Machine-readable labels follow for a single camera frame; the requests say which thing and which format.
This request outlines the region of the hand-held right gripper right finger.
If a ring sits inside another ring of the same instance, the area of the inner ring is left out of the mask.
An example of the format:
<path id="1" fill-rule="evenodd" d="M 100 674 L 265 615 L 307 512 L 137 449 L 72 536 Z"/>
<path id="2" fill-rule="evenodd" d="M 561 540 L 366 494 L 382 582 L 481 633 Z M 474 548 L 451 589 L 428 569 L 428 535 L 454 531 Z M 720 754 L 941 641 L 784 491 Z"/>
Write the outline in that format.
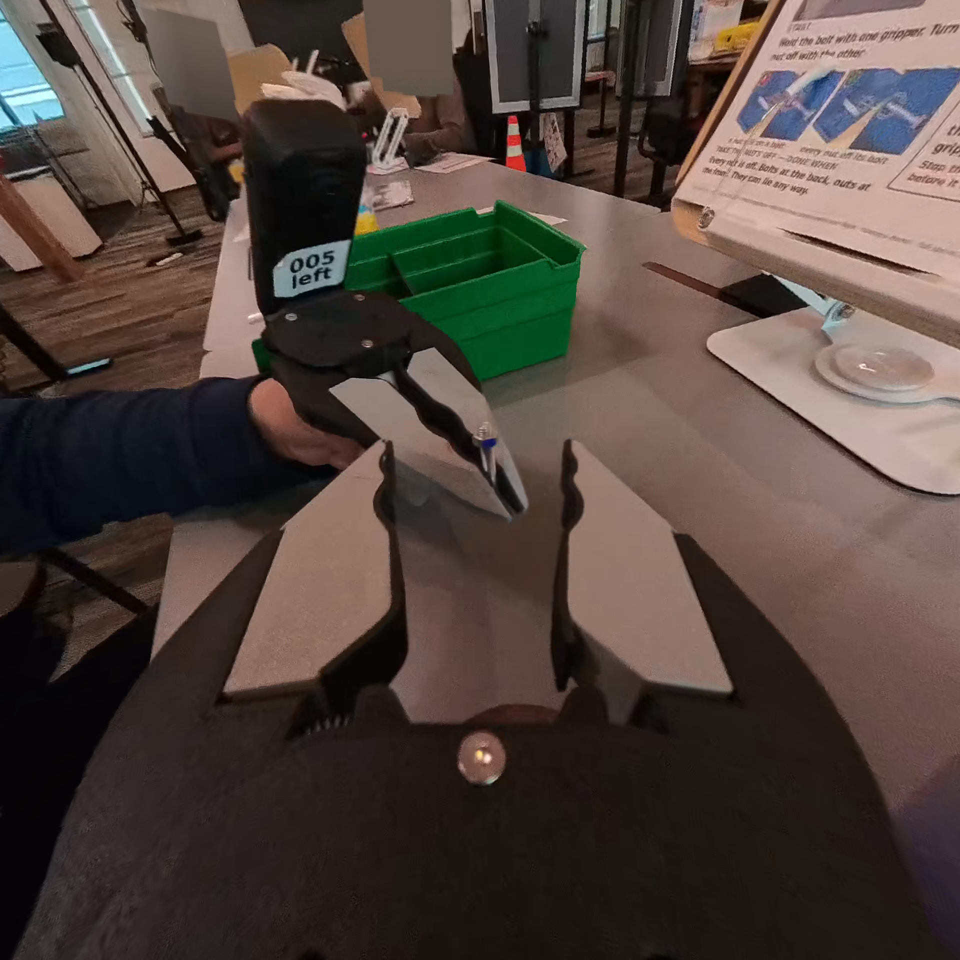
<path id="1" fill-rule="evenodd" d="M 561 453 L 550 663 L 558 692 L 598 691 L 612 722 L 655 691 L 735 691 L 678 534 L 580 441 Z"/>

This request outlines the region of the green plastic bin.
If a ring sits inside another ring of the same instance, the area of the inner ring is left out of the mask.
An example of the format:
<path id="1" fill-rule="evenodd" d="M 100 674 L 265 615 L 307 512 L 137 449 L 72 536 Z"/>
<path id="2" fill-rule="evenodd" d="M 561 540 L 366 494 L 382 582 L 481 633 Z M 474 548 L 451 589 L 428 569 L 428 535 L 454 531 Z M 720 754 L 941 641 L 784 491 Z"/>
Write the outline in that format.
<path id="1" fill-rule="evenodd" d="M 565 356 L 584 246 L 498 200 L 353 237 L 307 241 L 308 223 L 245 198 L 254 301 L 265 350 L 307 368 L 373 371 L 445 344 L 474 382 Z"/>

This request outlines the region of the cardboard box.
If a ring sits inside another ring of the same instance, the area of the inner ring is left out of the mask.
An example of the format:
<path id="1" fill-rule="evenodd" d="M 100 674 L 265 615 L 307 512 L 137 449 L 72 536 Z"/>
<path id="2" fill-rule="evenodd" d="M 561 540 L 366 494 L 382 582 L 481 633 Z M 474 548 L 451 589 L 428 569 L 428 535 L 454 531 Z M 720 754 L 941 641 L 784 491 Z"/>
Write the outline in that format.
<path id="1" fill-rule="evenodd" d="M 287 55 L 269 43 L 246 51 L 228 52 L 226 62 L 237 114 L 244 114 L 251 103 L 265 98 L 264 84 L 280 86 L 283 73 L 291 69 Z"/>

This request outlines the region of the person's dark clothed body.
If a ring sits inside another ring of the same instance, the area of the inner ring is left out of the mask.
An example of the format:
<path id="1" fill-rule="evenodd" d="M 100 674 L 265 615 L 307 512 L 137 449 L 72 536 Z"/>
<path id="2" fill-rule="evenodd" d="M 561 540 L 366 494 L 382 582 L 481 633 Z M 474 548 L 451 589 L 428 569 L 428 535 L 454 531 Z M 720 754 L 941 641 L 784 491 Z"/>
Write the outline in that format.
<path id="1" fill-rule="evenodd" d="M 41 612 L 46 570 L 2 564 L 1 957 L 17 948 L 66 811 L 114 714 L 150 662 L 150 606 L 58 678 L 66 632 Z"/>

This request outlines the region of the black tripod stand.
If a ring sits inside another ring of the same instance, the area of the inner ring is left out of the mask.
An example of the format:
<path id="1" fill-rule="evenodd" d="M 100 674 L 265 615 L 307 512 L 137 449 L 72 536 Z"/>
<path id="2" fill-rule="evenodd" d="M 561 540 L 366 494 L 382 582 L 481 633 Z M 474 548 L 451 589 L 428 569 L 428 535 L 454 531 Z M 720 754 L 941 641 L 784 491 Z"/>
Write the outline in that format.
<path id="1" fill-rule="evenodd" d="M 106 94 L 90 73 L 90 69 L 85 64 L 83 57 L 57 18 L 53 7 L 50 6 L 47 1 L 40 1 L 39 4 L 46 14 L 46 20 L 37 25 L 36 39 L 50 58 L 58 65 L 76 74 L 85 85 L 85 89 L 94 97 L 106 118 L 106 122 L 111 127 L 116 138 L 118 138 L 118 142 L 122 146 L 126 158 L 132 163 L 134 170 L 138 174 L 139 182 L 144 193 L 150 193 L 151 197 L 156 200 L 163 213 L 173 225 L 174 233 L 166 237 L 168 246 L 176 251 L 193 248 L 204 238 L 203 232 L 200 229 L 187 230 L 184 228 L 164 192 L 157 184 L 151 170 L 144 163 L 134 142 L 128 136 L 125 127 L 116 115 Z"/>

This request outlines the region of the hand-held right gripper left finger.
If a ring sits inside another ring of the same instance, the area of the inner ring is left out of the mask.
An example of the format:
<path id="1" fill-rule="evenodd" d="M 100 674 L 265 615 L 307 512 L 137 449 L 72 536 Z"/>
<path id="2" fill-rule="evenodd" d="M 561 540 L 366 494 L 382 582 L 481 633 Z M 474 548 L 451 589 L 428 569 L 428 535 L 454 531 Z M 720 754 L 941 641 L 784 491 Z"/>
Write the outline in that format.
<path id="1" fill-rule="evenodd" d="M 354 698 L 409 649 L 393 445 L 379 440 L 284 526 L 225 681 L 227 698 L 320 685 Z"/>

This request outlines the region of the person's left hand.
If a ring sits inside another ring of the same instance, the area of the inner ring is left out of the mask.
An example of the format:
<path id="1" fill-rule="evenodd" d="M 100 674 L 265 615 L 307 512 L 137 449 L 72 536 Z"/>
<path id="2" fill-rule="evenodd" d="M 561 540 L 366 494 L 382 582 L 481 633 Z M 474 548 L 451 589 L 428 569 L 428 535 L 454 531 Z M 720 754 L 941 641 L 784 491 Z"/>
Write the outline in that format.
<path id="1" fill-rule="evenodd" d="M 304 467 L 330 467 L 342 471 L 364 453 L 350 438 L 327 433 L 303 420 L 290 395 L 273 378 L 258 381 L 247 402 L 249 419 L 267 447 L 276 456 Z"/>

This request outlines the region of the white plastic item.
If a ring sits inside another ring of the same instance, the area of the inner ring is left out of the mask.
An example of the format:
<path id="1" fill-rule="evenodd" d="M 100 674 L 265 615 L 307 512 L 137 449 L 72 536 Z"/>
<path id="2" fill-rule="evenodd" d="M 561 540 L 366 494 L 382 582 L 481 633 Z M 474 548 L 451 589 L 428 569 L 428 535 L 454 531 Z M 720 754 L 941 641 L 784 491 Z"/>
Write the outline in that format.
<path id="1" fill-rule="evenodd" d="M 284 101 L 323 101 L 346 112 L 347 100 L 341 88 L 316 72 L 319 60 L 320 52 L 314 49 L 307 59 L 305 70 L 292 67 L 281 73 L 281 82 L 262 82 L 260 84 L 262 98 Z"/>

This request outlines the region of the printed instruction sheet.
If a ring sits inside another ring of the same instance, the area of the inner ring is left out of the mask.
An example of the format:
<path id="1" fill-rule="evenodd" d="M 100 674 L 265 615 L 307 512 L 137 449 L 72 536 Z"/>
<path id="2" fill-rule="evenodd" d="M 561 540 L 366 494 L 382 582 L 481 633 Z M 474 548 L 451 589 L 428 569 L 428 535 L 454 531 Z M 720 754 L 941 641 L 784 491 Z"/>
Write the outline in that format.
<path id="1" fill-rule="evenodd" d="M 958 104 L 958 2 L 782 2 L 679 196 L 945 277 Z"/>

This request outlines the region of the white phone stand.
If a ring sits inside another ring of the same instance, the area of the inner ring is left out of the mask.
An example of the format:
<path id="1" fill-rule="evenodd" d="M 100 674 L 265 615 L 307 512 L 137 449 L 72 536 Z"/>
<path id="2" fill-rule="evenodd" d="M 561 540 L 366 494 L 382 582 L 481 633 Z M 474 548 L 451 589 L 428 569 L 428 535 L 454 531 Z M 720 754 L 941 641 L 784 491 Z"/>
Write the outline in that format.
<path id="1" fill-rule="evenodd" d="M 410 119 L 407 108 L 391 107 L 369 150 L 368 172 L 386 175 L 405 168 L 402 140 Z"/>

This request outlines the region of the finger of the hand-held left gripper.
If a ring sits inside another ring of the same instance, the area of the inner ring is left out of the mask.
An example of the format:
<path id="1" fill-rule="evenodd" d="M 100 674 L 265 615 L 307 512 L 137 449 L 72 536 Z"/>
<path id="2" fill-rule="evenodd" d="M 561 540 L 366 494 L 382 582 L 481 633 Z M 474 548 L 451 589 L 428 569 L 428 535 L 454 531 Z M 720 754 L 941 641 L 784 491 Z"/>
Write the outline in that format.
<path id="1" fill-rule="evenodd" d="M 404 452 L 413 471 L 476 511 L 526 513 L 522 476 L 486 397 L 438 349 L 413 354 L 401 372 L 401 396 L 425 429 Z M 484 422 L 498 437 L 495 486 L 481 472 L 474 446 L 474 430 Z"/>
<path id="2" fill-rule="evenodd" d="M 419 423 L 412 407 L 404 400 L 396 385 L 384 377 L 350 378 L 333 387 L 330 393 L 376 437 L 392 443 L 398 476 L 408 487 L 416 489 L 419 495 L 425 497 L 446 495 L 459 501 L 416 473 L 406 463 L 405 450 L 412 446 L 414 440 L 420 439 L 426 429 Z M 474 511 L 487 514 L 481 510 Z M 489 515 L 507 522 L 515 518 Z"/>

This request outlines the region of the grey framed panel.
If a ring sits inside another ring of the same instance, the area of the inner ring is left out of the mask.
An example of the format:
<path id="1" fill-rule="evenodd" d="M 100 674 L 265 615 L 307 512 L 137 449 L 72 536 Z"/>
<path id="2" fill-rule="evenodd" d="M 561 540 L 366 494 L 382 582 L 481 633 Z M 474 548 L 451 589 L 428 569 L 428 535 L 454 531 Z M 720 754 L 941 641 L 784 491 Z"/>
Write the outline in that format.
<path id="1" fill-rule="evenodd" d="M 689 65 L 693 1 L 641 1 L 634 68 L 635 99 L 675 98 Z"/>
<path id="2" fill-rule="evenodd" d="M 485 1 L 492 112 L 575 110 L 582 99 L 586 1 Z"/>

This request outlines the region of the person's left forearm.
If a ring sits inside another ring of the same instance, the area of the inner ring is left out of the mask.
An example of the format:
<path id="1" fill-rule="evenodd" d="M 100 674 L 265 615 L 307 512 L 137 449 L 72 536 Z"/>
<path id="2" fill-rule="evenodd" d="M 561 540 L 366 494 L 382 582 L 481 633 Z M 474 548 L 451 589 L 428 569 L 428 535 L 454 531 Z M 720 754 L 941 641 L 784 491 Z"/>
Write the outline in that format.
<path id="1" fill-rule="evenodd" d="M 78 542 L 114 522 L 227 507 L 331 475 L 273 453 L 249 394 L 267 378 L 2 398 L 1 550 Z"/>

